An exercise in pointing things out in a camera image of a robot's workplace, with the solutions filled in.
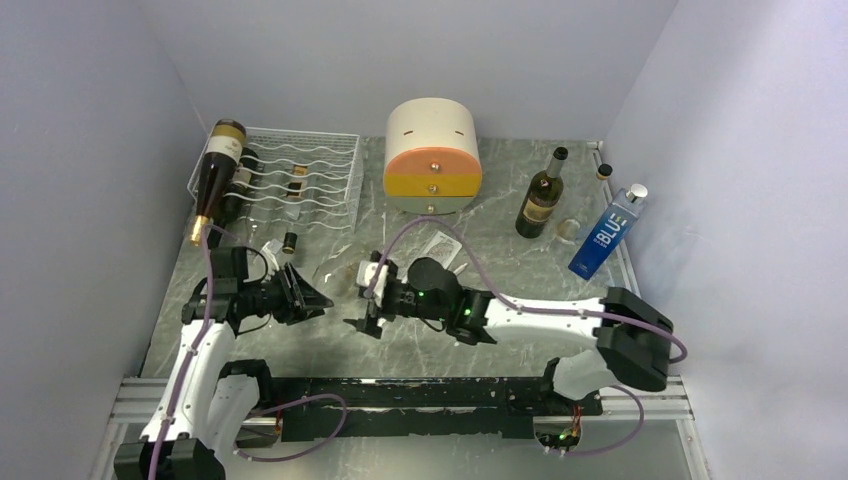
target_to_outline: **white wall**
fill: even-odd
[[[848,469],[846,8],[681,0],[606,139],[717,480]]]
[[[87,478],[203,130],[129,0],[4,1],[0,59],[0,478]]]
[[[445,96],[481,136],[601,138],[676,0],[141,0],[204,121],[384,135]]]

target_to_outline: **wavy wire shelf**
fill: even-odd
[[[331,230],[356,226],[363,167],[359,135],[247,128],[247,147],[253,149],[259,167],[247,195],[228,193],[245,200],[239,220],[255,224],[288,223],[322,226]],[[292,172],[295,165],[307,168],[305,175]],[[188,183],[196,197],[200,159]],[[306,181],[303,198],[287,194],[298,189],[291,182]],[[293,212],[298,211],[297,219]]]

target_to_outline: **white bottle cap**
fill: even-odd
[[[644,185],[634,183],[627,191],[627,201],[630,203],[639,203],[648,196],[648,189]]]

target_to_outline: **blue bottle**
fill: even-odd
[[[580,250],[574,254],[568,269],[585,280],[592,278],[636,220],[639,220],[645,207],[642,201],[646,196],[648,189],[638,183],[629,189],[619,190]]]

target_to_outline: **marble tabletop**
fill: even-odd
[[[386,204],[381,181],[385,140],[368,137],[361,142],[365,175],[355,232],[328,230],[320,225],[300,231],[293,264],[307,280],[312,279],[322,262],[344,246],[355,243],[368,250],[382,249],[400,227],[415,218]],[[570,152],[562,171],[563,197],[544,233],[537,239],[525,239],[515,232],[513,225],[528,182],[545,167],[554,148],[563,144]],[[469,206],[443,218],[468,239],[501,291],[550,300],[602,296],[609,285],[638,292],[626,250],[617,249],[587,282],[567,268],[578,247],[555,238],[554,226],[561,218],[574,215],[581,207],[585,211],[587,203],[599,214],[609,199],[608,188],[598,188],[594,177],[597,159],[585,142],[484,138],[478,146],[484,172],[482,188]],[[241,235],[248,233],[247,228],[241,222],[233,226],[234,232]],[[259,248],[271,238],[282,239],[287,228],[284,223],[265,225],[253,233],[251,244]],[[437,229],[444,230],[432,224],[414,228],[401,240],[391,258],[400,267],[407,266]],[[281,254],[278,258],[284,261],[285,257]],[[466,262],[468,255],[463,249],[452,268]],[[261,267],[252,263],[255,272],[260,273]],[[180,311],[204,274],[200,249],[184,242],[141,376],[170,374],[182,326]],[[468,287],[485,288],[470,263],[459,280]],[[232,359],[265,359],[277,377],[514,376],[540,375],[548,360],[577,353],[556,342],[462,345],[418,320],[403,318],[386,324],[382,340],[376,340],[342,322],[344,318],[362,315],[363,300],[354,296],[334,300],[335,307],[322,317],[294,326],[272,321],[259,333],[240,336]],[[255,317],[245,319],[242,329],[261,322],[262,319]]]

